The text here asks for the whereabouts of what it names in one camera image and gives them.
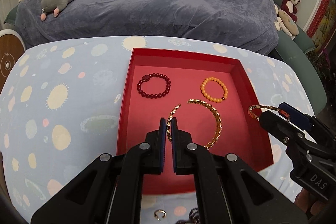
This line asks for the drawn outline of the person's right hand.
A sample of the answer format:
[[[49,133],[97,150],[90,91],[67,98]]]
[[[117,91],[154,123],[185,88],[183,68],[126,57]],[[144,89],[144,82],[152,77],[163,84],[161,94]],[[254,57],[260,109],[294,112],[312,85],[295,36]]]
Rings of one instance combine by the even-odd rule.
[[[330,210],[328,202],[317,200],[306,189],[302,188],[301,192],[295,197],[294,203],[304,212],[318,215],[322,211]]]

